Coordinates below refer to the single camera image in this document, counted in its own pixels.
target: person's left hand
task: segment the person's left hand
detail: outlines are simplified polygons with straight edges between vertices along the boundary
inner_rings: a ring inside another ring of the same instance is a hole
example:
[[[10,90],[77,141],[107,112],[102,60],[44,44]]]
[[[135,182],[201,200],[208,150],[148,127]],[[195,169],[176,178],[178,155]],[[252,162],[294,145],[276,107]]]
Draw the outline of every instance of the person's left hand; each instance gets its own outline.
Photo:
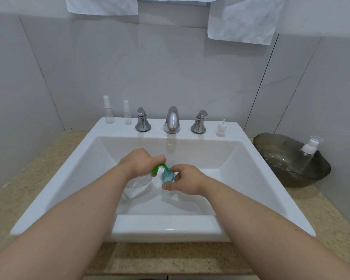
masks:
[[[151,157],[144,148],[132,150],[127,156],[123,157],[119,165],[124,165],[130,174],[130,178],[134,179],[139,176],[148,174],[155,166],[166,163],[164,155]]]

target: beige granite countertop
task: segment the beige granite countertop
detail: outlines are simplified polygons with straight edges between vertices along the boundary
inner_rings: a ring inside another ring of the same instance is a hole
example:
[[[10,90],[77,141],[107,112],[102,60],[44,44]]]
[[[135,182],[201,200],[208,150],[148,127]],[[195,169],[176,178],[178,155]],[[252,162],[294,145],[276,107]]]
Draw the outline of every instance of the beige granite countertop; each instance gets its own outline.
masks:
[[[0,249],[19,217],[82,141],[65,132],[0,192]],[[350,223],[315,187],[288,192],[317,239],[350,263]],[[231,243],[104,243],[87,274],[253,274]]]

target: dark translucent bowl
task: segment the dark translucent bowl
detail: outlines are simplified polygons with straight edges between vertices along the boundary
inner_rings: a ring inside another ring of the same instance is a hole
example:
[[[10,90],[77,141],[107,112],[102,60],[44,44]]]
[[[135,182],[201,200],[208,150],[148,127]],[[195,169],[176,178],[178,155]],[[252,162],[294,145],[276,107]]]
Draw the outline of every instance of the dark translucent bowl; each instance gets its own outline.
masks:
[[[309,186],[331,172],[331,165],[318,150],[301,175],[287,170],[304,145],[288,136],[264,132],[254,138],[253,144],[285,187]]]

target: chrome faucet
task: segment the chrome faucet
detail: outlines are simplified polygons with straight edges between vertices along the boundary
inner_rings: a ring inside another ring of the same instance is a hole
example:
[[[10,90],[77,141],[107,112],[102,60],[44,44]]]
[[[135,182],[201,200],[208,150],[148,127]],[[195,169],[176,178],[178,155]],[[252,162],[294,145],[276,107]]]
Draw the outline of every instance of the chrome faucet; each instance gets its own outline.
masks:
[[[139,132],[149,131],[151,128],[151,125],[148,122],[147,114],[145,113],[145,111],[142,107],[137,109],[137,117],[138,117],[138,121],[137,121],[137,124],[135,126],[135,129]]]
[[[194,132],[195,134],[203,134],[206,132],[206,128],[203,124],[203,121],[205,117],[208,115],[208,113],[205,110],[201,110],[197,116],[196,116],[196,121],[194,124],[191,126],[191,131]]]
[[[175,134],[180,131],[179,111],[175,106],[169,108],[163,130],[169,134]]]

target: forearm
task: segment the forearm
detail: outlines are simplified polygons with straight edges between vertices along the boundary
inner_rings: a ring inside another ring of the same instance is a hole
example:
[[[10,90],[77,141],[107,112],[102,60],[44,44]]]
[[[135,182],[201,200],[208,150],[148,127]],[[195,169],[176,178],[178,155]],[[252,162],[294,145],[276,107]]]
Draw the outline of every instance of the forearm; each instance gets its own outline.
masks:
[[[0,252],[0,267],[9,263],[0,279],[81,278],[112,225],[128,180],[117,165],[50,209]]]
[[[208,179],[204,196],[261,280],[350,279],[350,265],[268,207]]]

